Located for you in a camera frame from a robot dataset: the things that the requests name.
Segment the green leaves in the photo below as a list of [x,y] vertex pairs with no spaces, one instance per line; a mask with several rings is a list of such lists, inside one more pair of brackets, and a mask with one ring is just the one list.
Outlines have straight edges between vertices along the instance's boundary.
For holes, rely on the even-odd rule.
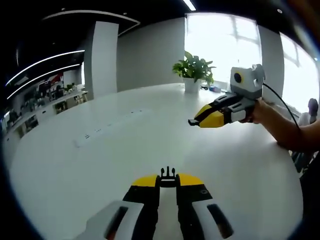
[[184,56],[186,57],[186,59],[187,59],[188,61],[192,61],[192,59],[194,58],[194,57],[192,56],[192,54],[191,54],[190,52],[188,52],[188,51],[185,51]]
[[192,78],[194,82],[198,79],[205,80],[208,85],[213,83],[213,74],[211,72],[212,68],[215,66],[209,66],[213,61],[206,62],[205,59],[199,59],[199,56],[193,56],[190,52],[185,51],[185,60],[179,60],[172,67],[172,71],[176,73],[179,77]]

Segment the power outlet strip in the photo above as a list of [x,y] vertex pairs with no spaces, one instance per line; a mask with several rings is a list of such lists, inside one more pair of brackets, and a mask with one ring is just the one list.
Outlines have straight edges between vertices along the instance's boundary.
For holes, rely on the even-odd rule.
[[74,140],[74,144],[77,148],[81,148],[101,135],[107,133],[110,134],[114,130],[121,128],[123,125],[131,124],[132,121],[138,119],[148,112],[148,110],[142,109],[132,110],[128,114],[119,117],[116,121],[107,123],[104,127],[97,127],[93,130],[87,131],[85,134],[80,135]]
[[103,135],[106,132],[103,128],[97,128],[93,131],[90,131],[89,133],[86,133],[84,136],[80,136],[78,139],[76,139],[75,146],[77,148],[82,147],[83,145],[86,145],[90,143],[92,140],[96,139],[97,137]]

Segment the led strip light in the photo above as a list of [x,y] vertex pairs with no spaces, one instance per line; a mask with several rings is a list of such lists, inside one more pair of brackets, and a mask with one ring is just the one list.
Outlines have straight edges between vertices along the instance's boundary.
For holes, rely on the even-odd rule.
[[59,69],[56,69],[56,70],[53,70],[53,71],[50,71],[50,72],[47,72],[41,76],[37,76],[36,78],[32,79],[31,81],[28,81],[27,83],[23,84],[21,87],[19,87],[17,90],[15,90],[13,93],[11,93],[10,96],[8,96],[6,99],[8,100],[9,98],[11,98],[16,92],[18,92],[20,89],[22,89],[23,87],[25,87],[26,85],[28,85],[29,83],[33,82],[34,80],[37,80],[39,78],[42,78],[43,76],[45,75],[48,75],[48,74],[51,74],[51,73],[54,73],[54,72],[57,72],[57,71],[60,71],[62,69],[68,69],[68,68],[72,68],[72,67],[75,67],[75,66],[79,66],[80,64],[75,64],[75,65],[70,65],[70,66],[65,66],[65,67],[62,67],[62,68],[59,68]]
[[47,61],[49,59],[53,59],[53,58],[56,58],[56,57],[60,57],[60,56],[64,56],[64,55],[68,55],[68,54],[76,54],[76,53],[82,53],[84,52],[85,50],[78,50],[78,51],[70,51],[70,52],[65,52],[65,53],[61,53],[61,54],[58,54],[58,55],[55,55],[55,56],[51,56],[51,57],[48,57],[46,59],[43,59],[41,61],[38,61],[30,66],[28,66],[27,68],[23,69],[22,71],[18,72],[16,75],[14,75],[5,85],[7,86],[13,79],[15,79],[18,75],[20,75],[21,73],[23,73],[24,71],[28,70],[29,68],[32,68],[33,66],[39,64],[39,63],[42,63],[44,61]]
[[192,4],[192,2],[190,0],[183,0],[183,1],[188,6],[190,11],[195,11],[196,10],[195,6]]

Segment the small object on table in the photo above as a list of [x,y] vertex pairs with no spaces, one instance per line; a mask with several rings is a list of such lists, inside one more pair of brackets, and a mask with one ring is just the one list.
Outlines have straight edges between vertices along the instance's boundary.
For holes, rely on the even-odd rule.
[[214,93],[221,93],[221,89],[217,86],[211,86],[209,88],[210,91],[214,92]]

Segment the potted plant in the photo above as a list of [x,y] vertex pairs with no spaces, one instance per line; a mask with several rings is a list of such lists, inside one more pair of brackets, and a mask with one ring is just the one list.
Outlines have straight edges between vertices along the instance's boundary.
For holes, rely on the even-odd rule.
[[212,61],[205,61],[198,56],[192,56],[191,53],[185,51],[185,60],[179,60],[174,64],[172,71],[183,78],[186,93],[198,93],[200,89],[201,80],[205,80],[210,86],[214,82],[211,72],[215,66],[209,66]]

